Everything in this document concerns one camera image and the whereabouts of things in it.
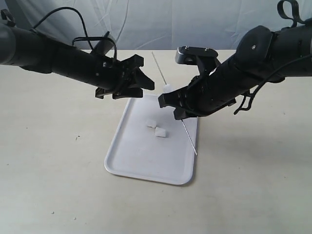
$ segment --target plastic tray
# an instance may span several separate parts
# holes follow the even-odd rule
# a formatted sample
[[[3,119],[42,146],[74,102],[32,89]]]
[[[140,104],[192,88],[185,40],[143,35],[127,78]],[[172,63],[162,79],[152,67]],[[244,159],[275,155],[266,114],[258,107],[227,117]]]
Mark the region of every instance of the plastic tray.
[[[174,185],[187,183],[193,176],[194,150],[183,124],[174,119],[174,108],[160,108],[158,96],[145,94],[129,99],[105,158],[112,174]],[[155,136],[147,119],[167,130],[167,137]],[[184,120],[195,144],[197,118]]]

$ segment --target white curtain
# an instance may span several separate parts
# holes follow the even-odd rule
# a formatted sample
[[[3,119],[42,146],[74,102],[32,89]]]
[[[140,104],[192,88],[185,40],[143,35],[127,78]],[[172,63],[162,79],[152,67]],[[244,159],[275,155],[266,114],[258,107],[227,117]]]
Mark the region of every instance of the white curtain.
[[[279,0],[17,0],[32,24],[49,11],[72,6],[83,15],[90,36],[110,31],[118,49],[169,50],[178,46],[235,49],[243,35],[264,25],[273,31],[291,24],[277,13]],[[312,1],[298,0],[302,19]],[[285,3],[287,13],[290,5]],[[64,42],[83,36],[79,17],[55,13],[40,30]],[[79,44],[87,49],[87,43]]]

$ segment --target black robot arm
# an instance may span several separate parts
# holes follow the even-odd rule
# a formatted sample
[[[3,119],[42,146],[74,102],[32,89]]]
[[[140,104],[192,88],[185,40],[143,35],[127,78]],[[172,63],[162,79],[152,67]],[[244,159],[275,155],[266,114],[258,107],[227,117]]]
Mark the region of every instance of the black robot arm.
[[[283,3],[292,4],[293,18],[286,16]],[[180,47],[176,55],[179,64],[197,65],[199,76],[179,90],[159,97],[160,107],[175,107],[175,119],[204,117],[244,99],[238,110],[249,110],[255,94],[266,83],[279,83],[285,77],[312,75],[312,20],[302,21],[298,3],[282,0],[278,12],[292,19],[291,27],[271,32],[264,26],[250,30],[239,43],[236,53],[222,64],[217,52],[208,48]],[[251,94],[250,89],[258,86]],[[247,108],[243,108],[246,98]]]
[[[61,9],[77,12],[74,8],[63,7],[50,12],[45,18]],[[91,40],[99,40],[95,48],[91,46],[91,53],[86,53],[38,32],[35,27],[31,30],[15,27],[14,18],[7,10],[2,10],[1,16],[0,64],[19,66],[43,74],[57,73],[88,83],[97,87],[97,98],[108,94],[112,94],[113,99],[141,98],[142,89],[155,88],[154,82],[140,70],[144,65],[142,57],[134,55],[124,61],[117,60],[116,45],[108,37],[109,33],[103,37],[88,37],[86,34],[86,37],[73,40],[73,43],[87,40],[90,45]],[[113,58],[109,58],[106,53],[112,46],[115,54]]]

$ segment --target cable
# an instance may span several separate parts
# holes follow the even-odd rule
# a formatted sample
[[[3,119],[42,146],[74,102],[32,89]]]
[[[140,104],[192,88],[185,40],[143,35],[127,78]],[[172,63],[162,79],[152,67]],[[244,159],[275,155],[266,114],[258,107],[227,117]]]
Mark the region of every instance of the cable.
[[[76,41],[86,41],[86,40],[87,40],[86,37],[76,37],[73,39],[72,45],[74,45]],[[108,38],[108,37],[89,37],[88,40],[90,40],[90,41],[107,40],[107,41],[111,42],[113,44],[113,47],[114,47],[114,62],[117,61],[117,46],[116,46],[116,43],[114,42],[114,40],[112,40],[111,38]]]
[[[250,99],[249,99],[249,102],[248,102],[248,106],[246,108],[243,108],[242,106],[244,105],[245,101],[246,101],[246,96],[244,96],[244,99],[242,101],[242,103],[240,104],[239,108],[237,110],[234,111],[234,115],[236,115],[239,111],[248,111],[251,109],[252,107],[252,104],[253,104],[253,101],[254,101],[254,98],[255,98],[255,95],[259,92],[259,90],[269,81],[269,79],[271,77],[273,77],[274,75],[276,75],[280,70],[282,70],[283,68],[295,63],[295,62],[299,62],[301,60],[304,60],[304,59],[309,59],[309,58],[312,58],[312,54],[310,55],[307,55],[307,56],[303,56],[301,58],[297,58],[297,59],[294,59],[288,63],[285,63],[284,65],[280,66],[279,68],[277,68],[275,71],[273,71],[267,78],[265,78],[259,85],[258,87],[254,90],[254,92],[250,95]]]
[[[86,37],[85,37],[85,38],[86,38],[86,41],[88,42],[88,44],[89,44],[91,50],[93,50],[93,46],[92,46],[92,44],[91,44],[91,42],[90,42],[90,40],[89,40],[89,36],[88,36],[88,33],[87,33],[87,29],[86,29],[86,25],[85,25],[85,23],[84,23],[83,17],[82,17],[82,15],[81,15],[81,13],[80,13],[78,10],[76,10],[75,8],[73,8],[73,7],[70,7],[70,6],[59,7],[59,8],[57,8],[57,9],[55,9],[55,10],[49,12],[49,13],[48,13],[45,17],[43,17],[37,24],[35,24],[35,25],[32,27],[32,29],[36,29],[36,28],[37,28],[40,24],[42,24],[42,22],[44,22],[50,15],[52,15],[53,13],[55,13],[55,12],[57,12],[57,11],[61,11],[61,10],[71,10],[71,11],[75,11],[75,12],[79,15],[79,17],[80,17],[80,19],[81,19],[81,23],[82,23],[82,27],[83,27],[84,34],[85,34],[85,36],[86,36]]]

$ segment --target white table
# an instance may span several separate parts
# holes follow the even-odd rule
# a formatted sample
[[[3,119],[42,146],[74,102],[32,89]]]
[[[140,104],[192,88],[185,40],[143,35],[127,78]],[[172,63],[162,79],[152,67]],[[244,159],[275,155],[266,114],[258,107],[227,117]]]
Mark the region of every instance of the white table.
[[[118,58],[134,53],[160,93],[150,51]],[[175,51],[155,55],[175,88],[198,73]],[[194,179],[176,187],[105,171],[126,99],[55,74],[0,74],[0,233],[312,232],[312,78],[267,84],[249,112],[201,118]]]

